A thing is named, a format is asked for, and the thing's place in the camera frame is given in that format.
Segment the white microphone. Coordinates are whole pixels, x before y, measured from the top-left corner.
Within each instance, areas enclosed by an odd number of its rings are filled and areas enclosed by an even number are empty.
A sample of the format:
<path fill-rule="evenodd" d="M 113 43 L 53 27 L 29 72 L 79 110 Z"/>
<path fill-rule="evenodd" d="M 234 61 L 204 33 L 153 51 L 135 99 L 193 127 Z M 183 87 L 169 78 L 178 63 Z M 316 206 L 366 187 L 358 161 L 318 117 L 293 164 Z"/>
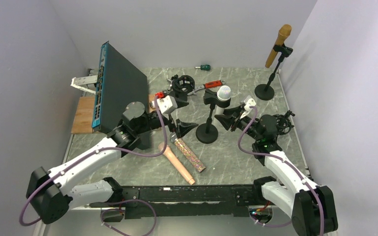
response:
<path fill-rule="evenodd" d="M 225 106 L 217 106 L 216 115 L 222 115 L 224 109 L 229 106 L 229 102 L 231 99 L 231 88 L 229 86 L 221 86 L 220 89 L 217 91 L 217 98 L 219 101 L 227 103 L 227 105 Z"/>

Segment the black clip round-base stand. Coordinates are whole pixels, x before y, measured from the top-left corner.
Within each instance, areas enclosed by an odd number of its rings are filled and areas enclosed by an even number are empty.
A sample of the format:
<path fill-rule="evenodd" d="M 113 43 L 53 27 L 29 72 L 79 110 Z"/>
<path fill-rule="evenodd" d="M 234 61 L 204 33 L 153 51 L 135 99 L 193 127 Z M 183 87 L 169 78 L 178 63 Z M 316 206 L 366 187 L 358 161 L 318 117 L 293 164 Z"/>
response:
<path fill-rule="evenodd" d="M 217 128 L 213 125 L 213 111 L 218 105 L 225 106 L 227 103 L 219 101 L 217 92 L 213 92 L 210 89 L 205 90 L 203 102 L 205 105 L 210 105 L 210 112 L 206 122 L 197 127 L 195 134 L 201 143 L 211 144 L 217 140 L 219 135 Z"/>

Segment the pink microphone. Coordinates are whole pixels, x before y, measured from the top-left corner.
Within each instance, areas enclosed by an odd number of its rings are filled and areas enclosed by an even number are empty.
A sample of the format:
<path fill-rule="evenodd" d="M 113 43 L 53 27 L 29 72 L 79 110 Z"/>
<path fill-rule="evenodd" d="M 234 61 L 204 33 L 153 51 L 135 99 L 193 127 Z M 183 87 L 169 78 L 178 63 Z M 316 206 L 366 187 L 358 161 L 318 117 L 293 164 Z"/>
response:
<path fill-rule="evenodd" d="M 158 149 L 162 151 L 164 147 L 165 147 L 165 150 L 163 152 L 163 155 L 169 160 L 169 162 L 175 167 L 175 169 L 180 173 L 180 175 L 185 179 L 185 181 L 189 185 L 195 184 L 195 180 L 193 176 L 188 172 L 185 166 L 179 161 L 179 159 L 176 157 L 176 155 L 173 153 L 173 151 L 168 145 L 162 142 L 159 144 Z"/>

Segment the glitter microphone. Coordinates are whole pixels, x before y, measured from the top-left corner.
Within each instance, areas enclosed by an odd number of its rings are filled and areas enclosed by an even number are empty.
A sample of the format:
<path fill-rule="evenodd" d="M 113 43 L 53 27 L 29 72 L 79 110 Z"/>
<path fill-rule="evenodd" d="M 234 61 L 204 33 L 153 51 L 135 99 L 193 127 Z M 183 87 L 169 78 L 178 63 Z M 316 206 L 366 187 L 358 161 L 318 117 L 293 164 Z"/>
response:
<path fill-rule="evenodd" d="M 170 141 L 186 157 L 198 173 L 201 173 L 206 169 L 206 166 L 200 161 L 188 145 L 181 138 L 177 137 L 175 132 L 170 134 Z"/>

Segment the black tripod shock-mount stand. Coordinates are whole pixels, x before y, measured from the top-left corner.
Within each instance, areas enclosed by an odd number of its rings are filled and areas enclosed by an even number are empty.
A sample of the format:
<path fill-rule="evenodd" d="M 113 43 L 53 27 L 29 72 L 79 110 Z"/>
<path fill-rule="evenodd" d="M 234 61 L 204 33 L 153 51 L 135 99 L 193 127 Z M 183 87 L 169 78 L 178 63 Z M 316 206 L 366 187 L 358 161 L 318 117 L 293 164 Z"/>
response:
<path fill-rule="evenodd" d="M 277 135 L 286 135 L 294 128 L 294 125 L 290 120 L 290 117 L 294 116 L 295 114 L 291 110 L 288 110 L 284 115 L 273 115 L 273 117 L 276 119 Z"/>

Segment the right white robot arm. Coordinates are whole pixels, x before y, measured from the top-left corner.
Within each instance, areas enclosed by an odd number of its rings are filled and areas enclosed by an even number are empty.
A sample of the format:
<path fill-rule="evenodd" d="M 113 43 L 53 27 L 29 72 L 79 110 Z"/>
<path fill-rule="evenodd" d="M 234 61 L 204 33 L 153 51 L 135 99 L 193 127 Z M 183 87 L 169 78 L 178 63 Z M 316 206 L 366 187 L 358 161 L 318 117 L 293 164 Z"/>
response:
<path fill-rule="evenodd" d="M 318 185 L 291 162 L 278 144 L 278 137 L 287 135 L 294 125 L 295 114 L 248 117 L 257 113 L 253 105 L 225 109 L 214 117 L 225 130 L 242 131 L 237 141 L 239 150 L 251 154 L 274 176 L 256 179 L 252 199 L 257 204 L 269 201 L 289 218 L 299 236 L 322 236 L 338 229 L 334 195 L 326 185 Z"/>

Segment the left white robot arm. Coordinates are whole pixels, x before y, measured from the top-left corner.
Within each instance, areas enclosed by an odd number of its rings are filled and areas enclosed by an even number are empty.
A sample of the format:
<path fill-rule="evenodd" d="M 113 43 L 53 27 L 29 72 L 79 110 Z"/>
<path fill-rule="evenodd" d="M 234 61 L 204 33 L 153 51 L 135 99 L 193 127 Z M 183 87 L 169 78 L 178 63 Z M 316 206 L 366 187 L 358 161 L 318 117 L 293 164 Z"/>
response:
<path fill-rule="evenodd" d="M 109 131 L 94 147 L 76 158 L 45 170 L 37 168 L 31 174 L 26 197 L 45 224 L 51 224 L 62 218 L 69 210 L 93 203 L 106 203 L 114 207 L 123 200 L 123 189 L 112 177 L 80 185 L 80 181 L 106 164 L 113 162 L 141 144 L 140 135 L 168 126 L 179 138 L 185 136 L 197 123 L 173 120 L 171 113 L 187 106 L 187 101 L 172 97 L 155 97 L 154 111 L 147 113 L 141 102 L 129 103 L 118 125 Z"/>

